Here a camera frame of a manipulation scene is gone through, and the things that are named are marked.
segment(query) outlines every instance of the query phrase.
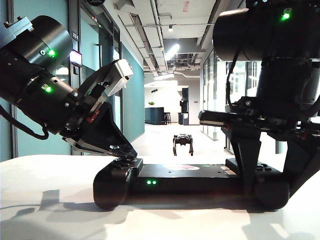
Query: pink sticker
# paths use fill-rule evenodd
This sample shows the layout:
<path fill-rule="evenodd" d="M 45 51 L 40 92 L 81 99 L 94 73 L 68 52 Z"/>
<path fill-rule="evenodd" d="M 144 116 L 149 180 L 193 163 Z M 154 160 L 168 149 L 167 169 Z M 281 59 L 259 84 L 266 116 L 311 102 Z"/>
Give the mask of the pink sticker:
<path fill-rule="evenodd" d="M 183 165 L 183 164 L 164 165 L 163 167 L 171 171 L 195 171 L 200 169 L 197 166 Z"/>

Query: ceiling light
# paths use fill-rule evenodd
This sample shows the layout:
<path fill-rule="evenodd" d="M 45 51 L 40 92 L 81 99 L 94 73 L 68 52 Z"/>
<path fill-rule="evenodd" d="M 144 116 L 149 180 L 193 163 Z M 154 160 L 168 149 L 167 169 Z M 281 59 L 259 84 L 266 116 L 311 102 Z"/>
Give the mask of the ceiling light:
<path fill-rule="evenodd" d="M 164 55 L 166 61 L 172 59 L 172 57 L 178 52 L 180 48 L 179 44 L 173 45 L 173 47 Z"/>
<path fill-rule="evenodd" d="M 156 77 L 154 77 L 154 80 L 169 79 L 169 78 L 173 78 L 174 76 L 175 75 L 173 73 L 169 73 L 169 74 L 165 74 L 165 75 L 156 76 Z"/>

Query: white floor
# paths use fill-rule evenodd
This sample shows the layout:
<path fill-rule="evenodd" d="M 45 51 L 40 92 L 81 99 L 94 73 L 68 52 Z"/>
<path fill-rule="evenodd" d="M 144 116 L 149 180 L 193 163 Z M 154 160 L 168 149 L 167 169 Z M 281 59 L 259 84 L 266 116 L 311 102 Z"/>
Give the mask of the white floor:
<path fill-rule="evenodd" d="M 178 134 L 191 134 L 193 138 L 193 156 L 202 156 L 206 159 L 219 156 L 223 163 L 231 155 L 224 151 L 225 139 L 213 141 L 201 132 L 200 125 L 179 125 L 172 123 L 168 125 L 145 124 L 145 132 L 136 139 L 132 145 L 139 156 L 173 156 L 173 138 Z M 177 144 L 178 156 L 190 156 L 190 146 Z"/>

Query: black cabinet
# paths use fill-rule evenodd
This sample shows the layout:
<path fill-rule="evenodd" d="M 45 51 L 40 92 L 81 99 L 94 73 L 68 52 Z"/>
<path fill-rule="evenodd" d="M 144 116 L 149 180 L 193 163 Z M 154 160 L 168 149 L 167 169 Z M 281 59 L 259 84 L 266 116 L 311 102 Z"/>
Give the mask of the black cabinet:
<path fill-rule="evenodd" d="M 164 107 L 147 107 L 144 109 L 146 124 L 164 125 L 165 124 L 165 108 Z"/>
<path fill-rule="evenodd" d="M 180 125 L 189 125 L 189 114 L 178 112 L 178 119 Z"/>

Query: white table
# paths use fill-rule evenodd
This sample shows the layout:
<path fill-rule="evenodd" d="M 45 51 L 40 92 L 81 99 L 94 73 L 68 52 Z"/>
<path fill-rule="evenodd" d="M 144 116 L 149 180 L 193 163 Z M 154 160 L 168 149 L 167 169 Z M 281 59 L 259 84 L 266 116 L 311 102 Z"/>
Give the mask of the white table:
<path fill-rule="evenodd" d="M 208 197 L 185 198 L 177 205 L 170 205 L 167 198 L 153 205 L 144 200 L 143 205 L 103 212 L 94 204 L 92 183 L 112 159 L 33 155 L 2 162 L 1 240 L 320 239 L 319 172 L 274 212 L 215 208 L 219 204 Z M 144 157 L 145 163 L 157 161 Z M 214 163 L 195 156 L 164 161 Z M 229 197 L 228 205 L 233 204 L 237 206 Z"/>

